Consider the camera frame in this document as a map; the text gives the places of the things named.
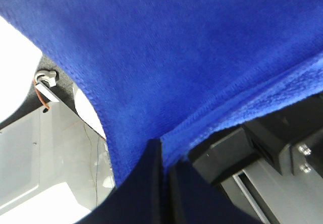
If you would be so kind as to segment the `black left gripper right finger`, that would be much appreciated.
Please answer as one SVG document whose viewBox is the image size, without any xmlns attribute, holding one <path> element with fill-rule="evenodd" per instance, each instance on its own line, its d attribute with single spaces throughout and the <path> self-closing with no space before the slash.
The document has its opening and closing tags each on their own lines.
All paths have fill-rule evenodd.
<svg viewBox="0 0 323 224">
<path fill-rule="evenodd" d="M 174 223 L 261 223 L 208 184 L 187 161 L 169 170 Z"/>
</svg>

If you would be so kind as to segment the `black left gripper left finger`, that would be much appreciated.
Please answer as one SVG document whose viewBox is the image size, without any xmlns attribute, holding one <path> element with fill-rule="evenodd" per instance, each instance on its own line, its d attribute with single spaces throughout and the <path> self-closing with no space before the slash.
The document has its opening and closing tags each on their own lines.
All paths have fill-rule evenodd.
<svg viewBox="0 0 323 224">
<path fill-rule="evenodd" d="M 162 223 L 162 144 L 146 148 L 126 180 L 83 218 L 83 223 Z"/>
</svg>

